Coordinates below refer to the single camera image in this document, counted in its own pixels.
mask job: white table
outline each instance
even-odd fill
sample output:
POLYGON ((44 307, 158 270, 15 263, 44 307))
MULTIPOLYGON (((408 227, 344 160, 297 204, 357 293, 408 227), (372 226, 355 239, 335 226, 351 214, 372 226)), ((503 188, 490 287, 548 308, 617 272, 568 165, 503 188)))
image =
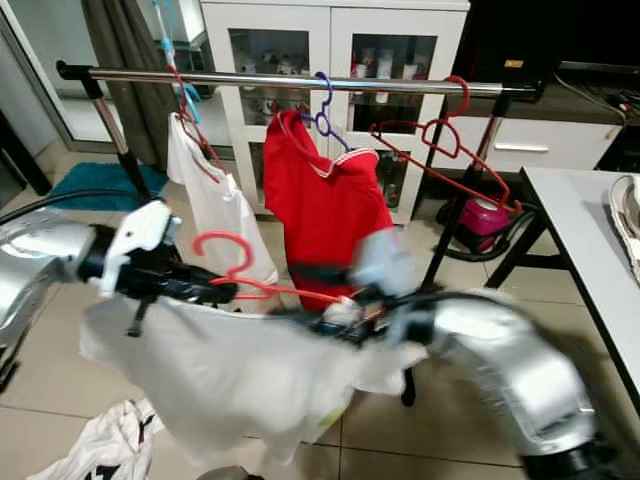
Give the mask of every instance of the white table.
POLYGON ((568 269, 640 415, 640 286, 609 213, 620 173, 524 167, 540 214, 487 282, 497 288, 516 266, 568 269), (560 255, 527 252, 548 229, 560 255))

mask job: teal mat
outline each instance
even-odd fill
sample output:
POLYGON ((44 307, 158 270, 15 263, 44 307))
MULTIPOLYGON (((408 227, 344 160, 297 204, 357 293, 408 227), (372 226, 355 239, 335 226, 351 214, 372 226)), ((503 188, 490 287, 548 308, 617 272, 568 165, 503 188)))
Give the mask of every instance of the teal mat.
MULTIPOLYGON (((147 188, 159 193, 167 183, 167 176, 151 167, 141 165, 140 172, 147 188)), ((71 169, 64 179, 51 191, 51 196, 79 190, 125 190, 136 192, 124 169, 117 163, 79 163, 71 169)), ((126 197, 87 197, 75 198, 56 203, 57 208, 66 210, 108 210, 130 212, 140 205, 126 197)))

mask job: curtain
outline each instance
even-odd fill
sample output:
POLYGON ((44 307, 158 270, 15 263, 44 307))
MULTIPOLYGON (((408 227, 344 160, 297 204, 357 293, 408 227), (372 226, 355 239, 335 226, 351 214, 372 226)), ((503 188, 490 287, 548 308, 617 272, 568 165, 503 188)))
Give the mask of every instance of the curtain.
MULTIPOLYGON (((91 43, 102 67, 162 70, 158 47, 136 0, 82 0, 91 43)), ((131 152, 167 167, 168 117, 178 110, 171 85, 107 82, 131 152)))

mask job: white cabinet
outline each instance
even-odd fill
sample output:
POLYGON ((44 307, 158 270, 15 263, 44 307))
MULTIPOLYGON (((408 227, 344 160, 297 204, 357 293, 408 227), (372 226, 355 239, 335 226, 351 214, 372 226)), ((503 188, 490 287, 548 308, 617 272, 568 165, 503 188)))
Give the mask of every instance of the white cabinet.
MULTIPOLYGON (((463 143, 475 151, 487 125, 487 118, 458 117, 451 120, 463 143)), ((597 123, 557 122, 550 120, 504 119, 489 150, 487 164, 497 172, 518 172, 523 166, 593 170, 615 139, 619 126, 597 123)), ((440 138, 443 148, 453 147, 446 133, 440 138)), ((436 153, 436 168, 464 169, 469 159, 450 159, 436 153)))
MULTIPOLYGON (((350 8, 358 3, 270 5, 204 3, 203 13, 217 71, 301 73, 333 77, 366 75, 442 79, 451 72, 468 5, 460 0, 393 1, 387 8, 350 8)), ((240 184, 256 213, 267 213, 262 194, 262 145, 272 115, 281 109, 319 111, 326 92, 220 87, 240 184)), ((336 92, 330 106, 335 129, 351 148, 378 150, 378 178, 396 223, 406 223, 422 170, 395 161, 368 134, 371 123, 403 119, 425 122, 438 115, 442 97, 336 92)), ((336 158, 342 147, 311 130, 322 155, 336 158)), ((388 134, 419 161, 428 149, 413 129, 388 134)))

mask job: white drawer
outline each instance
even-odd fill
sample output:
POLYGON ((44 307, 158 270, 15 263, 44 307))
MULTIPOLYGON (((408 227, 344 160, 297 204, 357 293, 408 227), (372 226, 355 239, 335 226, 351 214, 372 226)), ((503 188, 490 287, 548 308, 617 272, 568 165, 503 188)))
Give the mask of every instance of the white drawer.
MULTIPOLYGON (((458 128, 462 142, 475 151, 487 119, 460 117, 452 123, 458 128)), ((592 170, 619 130, 618 126, 595 123, 508 118, 502 121, 491 142, 487 163, 499 172, 517 172, 524 165, 592 170)), ((443 138, 445 145, 450 148, 453 139, 443 138)), ((436 167, 459 169, 466 165, 468 161, 464 159, 447 161, 440 153, 434 157, 436 167)))

